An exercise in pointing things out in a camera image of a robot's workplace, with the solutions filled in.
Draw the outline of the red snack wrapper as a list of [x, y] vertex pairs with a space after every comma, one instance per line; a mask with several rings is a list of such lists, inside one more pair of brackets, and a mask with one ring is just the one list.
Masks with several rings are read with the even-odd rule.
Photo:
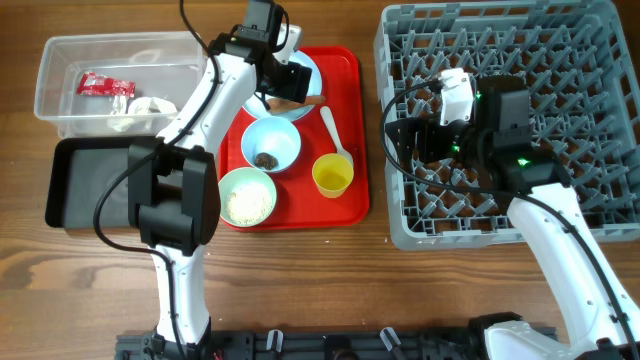
[[95, 72], [84, 73], [76, 88], [76, 94], [81, 96], [133, 97], [135, 91], [135, 82], [119, 80]]

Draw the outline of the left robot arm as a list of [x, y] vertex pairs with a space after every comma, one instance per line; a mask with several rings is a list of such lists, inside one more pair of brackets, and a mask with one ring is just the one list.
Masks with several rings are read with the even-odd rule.
[[160, 296], [153, 331], [116, 340], [118, 359], [211, 359], [211, 317], [204, 296], [204, 252], [221, 202], [215, 157], [244, 103], [255, 93], [302, 103], [312, 71], [291, 61], [302, 31], [273, 1], [251, 1], [242, 23], [203, 43], [205, 73], [177, 117], [128, 149], [127, 167], [97, 201], [92, 225], [103, 232], [103, 207], [121, 183], [128, 221], [140, 232], [137, 252], [152, 257]]

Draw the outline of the light blue bowl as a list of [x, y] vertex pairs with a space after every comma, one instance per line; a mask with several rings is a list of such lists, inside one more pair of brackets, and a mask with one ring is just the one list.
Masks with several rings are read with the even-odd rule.
[[[262, 152], [275, 156], [278, 167], [271, 171], [256, 167], [255, 156]], [[253, 121], [241, 138], [241, 153], [246, 162], [267, 173], [285, 171], [297, 160], [300, 152], [301, 136], [298, 129], [282, 117], [271, 116]]]

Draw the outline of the green bowl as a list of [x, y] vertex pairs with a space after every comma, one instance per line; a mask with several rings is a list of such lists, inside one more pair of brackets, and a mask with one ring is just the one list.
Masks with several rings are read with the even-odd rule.
[[218, 183], [221, 218], [230, 225], [248, 228], [264, 222], [274, 211], [277, 190], [274, 181], [252, 167], [234, 169]]

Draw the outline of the yellow plastic cup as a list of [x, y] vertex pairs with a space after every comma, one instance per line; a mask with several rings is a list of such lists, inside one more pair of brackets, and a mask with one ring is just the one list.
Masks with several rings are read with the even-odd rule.
[[322, 196], [338, 198], [353, 181], [354, 167], [343, 155], [325, 154], [315, 161], [312, 178]]

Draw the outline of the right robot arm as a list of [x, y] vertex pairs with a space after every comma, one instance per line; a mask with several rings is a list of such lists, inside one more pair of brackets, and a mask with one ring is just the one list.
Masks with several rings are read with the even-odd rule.
[[569, 341], [562, 344], [512, 313], [469, 323], [472, 354], [483, 359], [636, 359], [639, 307], [630, 299], [594, 239], [571, 178], [558, 156], [536, 147], [529, 90], [512, 75], [472, 81], [446, 70], [413, 86], [439, 91], [433, 116], [381, 119], [388, 162], [404, 176], [414, 156], [424, 163], [452, 158], [489, 182], [510, 223], [533, 252], [561, 310]]

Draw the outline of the brown food scrap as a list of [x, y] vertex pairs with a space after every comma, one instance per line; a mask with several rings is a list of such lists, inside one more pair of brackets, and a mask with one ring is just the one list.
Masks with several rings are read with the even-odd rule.
[[258, 168], [271, 171], [278, 167], [279, 162], [275, 156], [262, 152], [255, 156], [254, 165]]

